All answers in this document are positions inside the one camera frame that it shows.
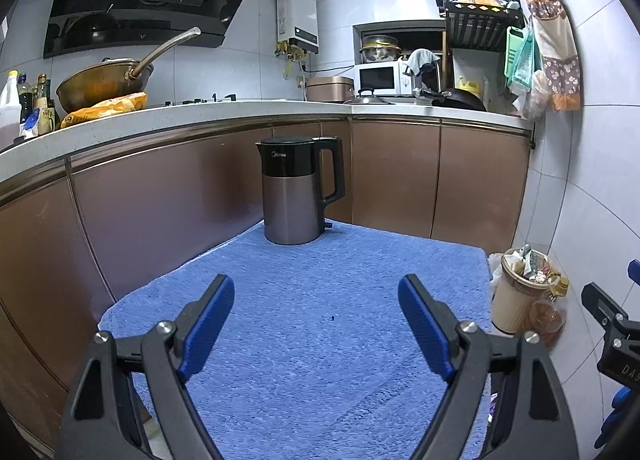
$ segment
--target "glass jar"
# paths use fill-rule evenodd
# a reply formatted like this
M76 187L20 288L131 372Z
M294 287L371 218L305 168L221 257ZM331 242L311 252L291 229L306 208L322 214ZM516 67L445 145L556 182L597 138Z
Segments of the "glass jar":
M558 283L531 304L521 334L531 330L540 336L547 349L552 348L566 322L568 292L569 280L560 278Z

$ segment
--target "kettle handle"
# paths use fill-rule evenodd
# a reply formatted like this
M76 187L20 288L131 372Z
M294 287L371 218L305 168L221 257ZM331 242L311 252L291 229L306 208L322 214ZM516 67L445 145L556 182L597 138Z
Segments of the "kettle handle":
M344 159L342 157L342 140L339 137L314 137L316 142L316 152L318 153L318 161L320 160L321 150L330 150L334 161L334 192L322 197L320 201L323 207L340 200L345 193L344 188Z

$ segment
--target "trash can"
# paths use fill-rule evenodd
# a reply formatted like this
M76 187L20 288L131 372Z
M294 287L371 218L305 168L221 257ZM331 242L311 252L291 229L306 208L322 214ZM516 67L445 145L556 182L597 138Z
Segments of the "trash can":
M514 335L520 330L531 304L542 293L548 291L551 285L560 281L560 277L557 277L553 283L535 283L519 277L510 269L504 259L506 255L510 255L515 250L509 249L500 260L503 274L491 302L491 320L495 328L509 335ZM545 260L545 263L549 262L548 257L543 253L535 249L532 252Z

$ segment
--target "water heater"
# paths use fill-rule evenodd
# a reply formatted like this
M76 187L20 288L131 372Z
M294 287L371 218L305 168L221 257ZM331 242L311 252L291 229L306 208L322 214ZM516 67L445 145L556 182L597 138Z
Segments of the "water heater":
M278 41L318 53L316 0L277 0Z

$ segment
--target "towel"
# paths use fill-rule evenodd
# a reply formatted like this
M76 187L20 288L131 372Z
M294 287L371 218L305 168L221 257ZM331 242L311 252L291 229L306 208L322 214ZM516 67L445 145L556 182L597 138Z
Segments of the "towel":
M580 58L561 0L527 0L556 111L580 108Z
M436 56L431 50L428 49L415 49L409 56L409 60L406 62L406 66L411 69L414 76L419 76L421 72L425 70L431 70L433 64L439 60L440 57Z
M490 327L484 251L338 222L300 246L269 242L258 224L130 293L99 327L145 333L219 273L234 280L236 302L186 387L225 460L409 458L446 385L398 305L403 275ZM152 410L142 374L134 383ZM485 398L463 459L479 455L487 417Z

